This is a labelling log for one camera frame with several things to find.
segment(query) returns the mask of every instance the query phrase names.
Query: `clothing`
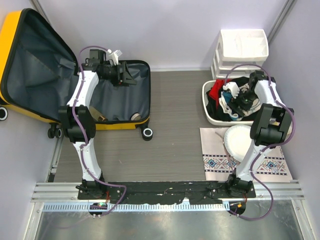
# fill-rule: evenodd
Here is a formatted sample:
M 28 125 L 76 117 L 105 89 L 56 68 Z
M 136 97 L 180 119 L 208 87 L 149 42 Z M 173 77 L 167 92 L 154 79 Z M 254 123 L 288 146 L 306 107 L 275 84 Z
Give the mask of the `clothing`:
M 216 88 L 220 86 L 218 92 L 216 93 L 216 89 L 213 90 L 214 86 L 209 90 L 207 94 L 208 105 L 206 106 L 207 112 L 210 117 L 215 120 L 223 121 L 223 122 L 231 122 L 231 121 L 253 121 L 257 115 L 257 111 L 260 109 L 259 99 L 253 101 L 252 107 L 248 111 L 242 110 L 244 117 L 239 117 L 238 114 L 233 113 L 231 108 L 228 106 L 230 101 L 231 93 L 223 91 L 224 80 L 218 79 L 219 83 Z M 247 77 L 239 77 L 229 80 L 228 82 L 235 82 L 242 92 L 246 92 L 249 89 L 249 78 Z
M 209 96 L 216 101 L 216 108 L 218 108 L 219 105 L 219 101 L 218 99 L 220 98 L 219 96 L 219 92 L 220 89 L 223 87 L 223 85 L 225 84 L 225 80 L 224 79 L 217 79 L 213 85 L 213 87 L 211 88 L 211 90 L 209 91 Z

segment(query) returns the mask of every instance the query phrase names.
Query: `placemat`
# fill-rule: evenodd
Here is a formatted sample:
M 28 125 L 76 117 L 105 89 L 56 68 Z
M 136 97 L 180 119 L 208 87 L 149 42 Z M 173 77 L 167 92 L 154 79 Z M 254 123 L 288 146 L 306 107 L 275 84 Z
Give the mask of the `placemat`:
M 200 128 L 202 157 L 207 181 L 226 181 L 229 174 L 232 173 L 231 163 L 228 161 L 222 139 L 216 134 L 217 132 L 223 137 L 227 129 L 228 127 Z M 240 164 L 232 156 L 230 159 L 234 167 Z M 268 153 L 255 175 L 262 182 L 285 183 L 292 180 L 280 146 Z

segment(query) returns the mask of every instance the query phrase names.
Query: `yellow suitcase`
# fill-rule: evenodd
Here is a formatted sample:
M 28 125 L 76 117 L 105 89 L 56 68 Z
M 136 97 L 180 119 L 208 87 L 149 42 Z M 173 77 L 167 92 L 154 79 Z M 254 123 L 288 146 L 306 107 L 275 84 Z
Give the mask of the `yellow suitcase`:
M 75 54 L 30 8 L 6 16 L 0 48 L 0 104 L 51 123 L 55 129 L 60 123 L 59 107 L 70 100 L 79 79 Z M 100 114 L 96 118 L 97 130 L 148 127 L 150 67 L 141 60 L 126 63 L 137 85 L 114 87 L 108 80 L 99 80 L 89 108 L 91 115 Z

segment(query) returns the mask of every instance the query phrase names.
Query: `cable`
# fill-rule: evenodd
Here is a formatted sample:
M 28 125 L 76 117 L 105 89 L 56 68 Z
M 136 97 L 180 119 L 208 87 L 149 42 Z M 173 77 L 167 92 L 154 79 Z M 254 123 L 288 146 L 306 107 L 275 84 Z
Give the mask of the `cable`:
M 85 82 L 85 73 L 84 73 L 84 69 L 81 65 L 81 62 L 80 62 L 80 59 L 81 59 L 81 53 L 85 50 L 85 49 L 89 49 L 89 48 L 100 48 L 100 49 L 103 49 L 105 51 L 108 51 L 108 49 L 104 48 L 104 47 L 101 47 L 101 46 L 96 46 L 96 45 L 92 45 L 92 46 L 87 46 L 83 49 L 81 49 L 81 51 L 79 52 L 79 55 L 78 55 L 78 58 L 77 58 L 77 62 L 78 62 L 78 65 L 80 67 L 80 71 L 81 71 L 81 75 L 82 75 L 82 80 L 81 80 L 81 84 L 80 84 L 80 87 L 79 87 L 79 90 L 75 96 L 75 100 L 73 102 L 73 106 L 72 106 L 72 115 L 74 117 L 74 120 L 76 121 L 76 123 L 78 124 L 79 128 L 81 129 L 81 132 L 84 136 L 84 141 L 85 141 L 85 144 L 82 144 L 80 145 L 80 156 L 81 156 L 81 162 L 82 162 L 82 165 L 84 167 L 84 169 L 87 171 L 87 173 L 95 180 L 97 181 L 98 183 L 102 184 L 102 185 L 105 185 L 105 186 L 108 186 L 108 187 L 114 187 L 114 188 L 124 188 L 124 191 L 121 195 L 121 197 L 119 198 L 119 200 L 115 203 L 115 205 L 110 208 L 108 211 L 104 212 L 101 216 L 105 216 L 105 215 L 108 215 L 109 213 L 111 213 L 116 207 L 117 205 L 123 200 L 125 194 L 126 194 L 126 191 L 127 191 L 127 187 L 125 185 L 116 185 L 116 184 L 110 184 L 110 183 L 107 183 L 107 182 L 103 182 L 103 181 L 100 181 L 98 178 L 96 178 L 92 173 L 91 171 L 89 170 L 89 168 L 87 167 L 86 165 L 86 162 L 85 162 L 85 158 L 84 158 L 84 147 L 88 145 L 89 141 L 88 141 L 88 136 L 86 134 L 86 130 L 84 129 L 84 127 L 82 126 L 77 114 L 76 114 L 76 104 L 77 104 L 77 101 L 78 101 L 78 97 L 81 93 L 81 90 L 83 88 L 83 85 L 84 85 L 84 82 Z
M 238 216 L 238 217 L 241 218 L 241 219 L 245 219 L 245 220 L 249 220 L 249 221 L 255 221 L 255 220 L 264 219 L 266 216 L 268 216 L 268 215 L 270 214 L 270 212 L 271 212 L 271 210 L 272 210 L 272 207 L 273 207 L 273 205 L 274 205 L 274 196 L 273 196 L 271 190 L 270 190 L 262 181 L 260 181 L 260 180 L 255 176 L 255 174 L 254 174 L 254 172 L 253 172 L 254 164 L 256 163 L 256 161 L 258 160 L 258 158 L 259 158 L 267 149 L 273 148 L 273 147 L 277 147 L 277 146 L 285 145 L 285 144 L 287 144 L 287 143 L 293 138 L 293 136 L 294 136 L 294 134 L 295 134 L 295 131 L 296 131 L 296 120 L 295 120 L 294 114 L 289 110 L 289 108 L 287 108 L 287 106 L 285 106 L 284 104 L 282 104 L 281 102 L 278 101 L 278 99 L 277 99 L 277 97 L 276 97 L 276 94 L 275 94 L 275 91 L 274 91 L 274 89 L 273 89 L 273 87 L 272 87 L 272 85 L 271 85 L 271 76 L 268 74 L 268 72 L 267 72 L 262 66 L 259 66 L 259 65 L 257 65 L 257 64 L 247 64 L 247 63 L 237 65 L 237 66 L 235 66 L 234 68 L 232 68 L 232 69 L 228 72 L 228 74 L 225 76 L 224 85 L 227 84 L 228 76 L 229 76 L 235 69 L 237 69 L 237 68 L 239 68 L 239 67 L 243 67 L 243 66 L 254 66 L 254 67 L 258 67 L 258 68 L 260 68 L 262 71 L 265 72 L 265 74 L 266 74 L 267 77 L 268 77 L 269 89 L 270 89 L 270 91 L 271 91 L 271 95 L 272 95 L 275 103 L 278 104 L 279 106 L 281 106 L 282 108 L 284 108 L 284 109 L 289 113 L 289 115 L 290 115 L 290 117 L 291 117 L 291 121 L 292 121 L 292 131 L 291 131 L 290 136 L 287 138 L 287 140 L 285 140 L 284 142 L 281 142 L 281 143 L 270 144 L 270 145 L 266 146 L 265 148 L 263 148 L 263 149 L 259 152 L 259 154 L 254 158 L 254 160 L 252 161 L 252 163 L 251 163 L 251 165 L 250 165 L 250 174 L 251 174 L 251 176 L 253 177 L 253 179 L 256 180 L 258 183 L 260 183 L 260 184 L 269 192 L 269 194 L 270 194 L 271 204 L 270 204 L 269 210 L 266 212 L 265 215 L 260 216 L 260 217 L 247 217 L 247 216 L 238 215 L 238 214 L 236 213 L 237 211 L 235 211 L 235 212 L 233 212 L 233 211 L 231 211 L 231 210 L 229 211 L 230 213 L 232 213 L 232 214 L 235 215 L 235 216 Z

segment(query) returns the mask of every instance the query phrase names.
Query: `white plate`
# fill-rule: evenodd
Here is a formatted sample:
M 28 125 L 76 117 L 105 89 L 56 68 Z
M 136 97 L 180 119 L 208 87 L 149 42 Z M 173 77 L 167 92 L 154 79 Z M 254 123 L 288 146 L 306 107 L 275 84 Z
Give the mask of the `white plate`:
M 241 162 L 251 144 L 250 126 L 235 125 L 224 134 L 224 145 L 229 154 Z

